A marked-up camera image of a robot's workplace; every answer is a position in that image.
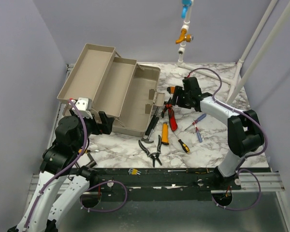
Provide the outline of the red black utility knife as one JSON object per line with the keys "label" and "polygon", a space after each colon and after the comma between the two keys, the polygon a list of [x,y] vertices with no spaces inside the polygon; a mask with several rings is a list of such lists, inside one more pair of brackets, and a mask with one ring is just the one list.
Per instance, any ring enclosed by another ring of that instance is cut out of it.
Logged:
{"label": "red black utility knife", "polygon": [[176,131],[178,128],[175,116],[174,116],[174,110],[172,108],[168,109],[168,117],[169,117],[169,125],[171,128],[171,131]]}

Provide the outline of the taupe plastic tool box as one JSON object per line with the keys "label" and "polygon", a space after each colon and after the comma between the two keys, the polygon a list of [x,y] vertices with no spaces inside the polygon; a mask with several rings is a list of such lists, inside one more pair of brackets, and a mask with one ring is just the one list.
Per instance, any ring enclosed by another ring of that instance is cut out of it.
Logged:
{"label": "taupe plastic tool box", "polygon": [[68,99],[89,98],[90,112],[98,123],[98,112],[114,117],[113,132],[143,137],[155,107],[165,99],[158,92],[160,68],[123,58],[115,47],[85,44],[57,99],[70,115]]}

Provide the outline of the black handled claw hammer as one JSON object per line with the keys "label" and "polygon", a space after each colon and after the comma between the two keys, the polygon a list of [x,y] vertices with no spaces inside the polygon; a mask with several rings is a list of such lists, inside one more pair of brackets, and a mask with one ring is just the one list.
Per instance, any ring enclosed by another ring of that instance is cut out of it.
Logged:
{"label": "black handled claw hammer", "polygon": [[153,141],[150,140],[150,136],[151,136],[153,129],[155,128],[158,120],[159,120],[159,117],[158,117],[159,109],[160,109],[160,107],[156,108],[155,113],[154,113],[154,115],[153,115],[153,117],[148,125],[148,128],[145,132],[145,136],[141,139],[143,142],[145,142],[147,144],[153,143]]}

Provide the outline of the yellow black screwdriver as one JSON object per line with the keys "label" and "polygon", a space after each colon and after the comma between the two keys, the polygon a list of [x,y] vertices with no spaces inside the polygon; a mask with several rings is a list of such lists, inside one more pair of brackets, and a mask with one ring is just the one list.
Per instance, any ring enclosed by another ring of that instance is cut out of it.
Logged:
{"label": "yellow black screwdriver", "polygon": [[181,148],[183,149],[183,151],[188,154],[190,152],[189,147],[178,137],[178,135],[175,132],[173,132],[173,134],[175,135],[177,141],[181,145]]}

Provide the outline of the orange black utility knife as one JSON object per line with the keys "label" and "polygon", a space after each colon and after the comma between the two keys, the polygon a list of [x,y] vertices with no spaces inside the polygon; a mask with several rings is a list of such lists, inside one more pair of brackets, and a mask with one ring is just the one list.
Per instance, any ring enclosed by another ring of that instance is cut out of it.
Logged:
{"label": "orange black utility knife", "polygon": [[167,122],[164,122],[163,125],[162,125],[161,143],[163,145],[169,145],[169,139],[168,139],[168,123]]}

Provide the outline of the orange black needle-nose pliers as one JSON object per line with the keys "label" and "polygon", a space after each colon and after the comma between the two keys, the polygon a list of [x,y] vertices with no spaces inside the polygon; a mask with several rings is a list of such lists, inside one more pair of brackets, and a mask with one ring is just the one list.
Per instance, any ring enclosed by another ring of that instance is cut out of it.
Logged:
{"label": "orange black needle-nose pliers", "polygon": [[165,113],[168,112],[168,117],[171,118],[174,115],[172,98],[164,102],[164,108],[161,112],[161,117],[164,118]]}

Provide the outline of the small blue clear screwdriver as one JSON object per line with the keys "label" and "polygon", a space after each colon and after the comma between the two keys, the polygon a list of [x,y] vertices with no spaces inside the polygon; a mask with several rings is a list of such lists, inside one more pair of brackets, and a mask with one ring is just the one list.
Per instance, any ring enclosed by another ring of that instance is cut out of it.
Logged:
{"label": "small blue clear screwdriver", "polygon": [[196,136],[198,138],[198,141],[200,143],[202,143],[203,142],[203,139],[202,139],[201,134],[200,134],[200,131],[199,131],[199,129],[197,127],[195,127],[195,132],[196,132]]}

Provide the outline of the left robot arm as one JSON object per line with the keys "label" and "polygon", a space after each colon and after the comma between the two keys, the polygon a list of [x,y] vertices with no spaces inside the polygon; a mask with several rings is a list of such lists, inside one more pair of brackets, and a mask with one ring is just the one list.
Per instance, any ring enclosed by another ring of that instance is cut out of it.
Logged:
{"label": "left robot arm", "polygon": [[31,202],[21,221],[10,232],[56,232],[63,217],[87,190],[97,187],[97,175],[82,166],[76,172],[70,186],[58,196],[58,191],[71,173],[72,167],[83,155],[89,136],[110,134],[114,118],[100,111],[101,123],[95,118],[81,116],[81,111],[72,109],[69,116],[59,120],[55,140],[45,150],[40,166],[39,179]]}

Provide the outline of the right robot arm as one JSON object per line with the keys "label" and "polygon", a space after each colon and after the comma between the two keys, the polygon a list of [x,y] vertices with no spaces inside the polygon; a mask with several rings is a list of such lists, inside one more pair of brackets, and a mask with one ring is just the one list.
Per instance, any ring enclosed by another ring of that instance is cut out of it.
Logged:
{"label": "right robot arm", "polygon": [[224,189],[230,179],[252,152],[265,142],[257,113],[253,110],[242,111],[224,104],[208,92],[202,93],[196,77],[183,80],[183,86],[175,86],[171,104],[181,108],[193,108],[197,112],[206,113],[227,126],[229,151],[212,176],[213,185]]}

